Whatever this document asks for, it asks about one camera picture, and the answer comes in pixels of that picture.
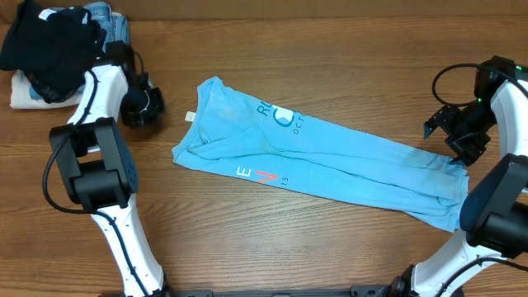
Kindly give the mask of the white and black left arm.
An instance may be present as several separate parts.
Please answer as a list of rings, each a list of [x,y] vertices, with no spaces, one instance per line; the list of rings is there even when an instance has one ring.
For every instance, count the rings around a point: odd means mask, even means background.
[[[78,108],[68,123],[49,133],[56,164],[70,200],[103,232],[123,280],[124,296],[171,296],[137,209],[139,174],[118,124],[156,125],[165,111],[130,45],[115,41],[86,72]]]

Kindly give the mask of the light blue printed t-shirt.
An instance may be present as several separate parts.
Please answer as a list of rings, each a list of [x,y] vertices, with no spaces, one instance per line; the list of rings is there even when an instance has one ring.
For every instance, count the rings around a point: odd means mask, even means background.
[[[220,78],[197,89],[176,164],[341,202],[402,211],[448,232],[460,226],[466,170],[450,158],[262,101]]]

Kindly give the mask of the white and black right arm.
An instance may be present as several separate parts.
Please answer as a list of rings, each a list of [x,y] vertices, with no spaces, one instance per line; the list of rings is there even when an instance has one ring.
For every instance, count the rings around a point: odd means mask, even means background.
[[[527,206],[517,199],[527,190],[527,68],[500,56],[473,67],[474,100],[445,102],[425,122],[424,135],[442,129],[455,161],[469,166],[497,126],[501,159],[464,200],[461,229],[376,296],[461,296],[464,284],[493,264],[527,269],[513,261],[527,251]]]

